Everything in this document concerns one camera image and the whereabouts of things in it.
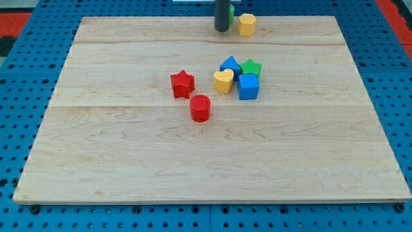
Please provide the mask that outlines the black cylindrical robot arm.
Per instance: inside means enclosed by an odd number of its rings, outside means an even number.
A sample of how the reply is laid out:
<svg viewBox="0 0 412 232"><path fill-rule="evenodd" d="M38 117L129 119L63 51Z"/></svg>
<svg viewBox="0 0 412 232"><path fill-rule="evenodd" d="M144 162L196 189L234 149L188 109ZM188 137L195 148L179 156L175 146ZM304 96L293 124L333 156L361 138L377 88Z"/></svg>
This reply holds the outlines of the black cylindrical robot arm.
<svg viewBox="0 0 412 232"><path fill-rule="evenodd" d="M215 0L215 29L218 32L226 32L229 29L229 0Z"/></svg>

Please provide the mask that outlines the green block behind arm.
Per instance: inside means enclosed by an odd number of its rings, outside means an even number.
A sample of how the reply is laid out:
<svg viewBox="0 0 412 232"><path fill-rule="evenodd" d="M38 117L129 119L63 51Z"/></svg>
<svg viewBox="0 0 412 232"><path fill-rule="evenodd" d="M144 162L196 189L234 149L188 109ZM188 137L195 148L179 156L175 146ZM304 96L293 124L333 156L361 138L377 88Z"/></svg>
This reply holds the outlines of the green block behind arm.
<svg viewBox="0 0 412 232"><path fill-rule="evenodd" d="M229 25L231 26L234 21L234 5L229 5Z"/></svg>

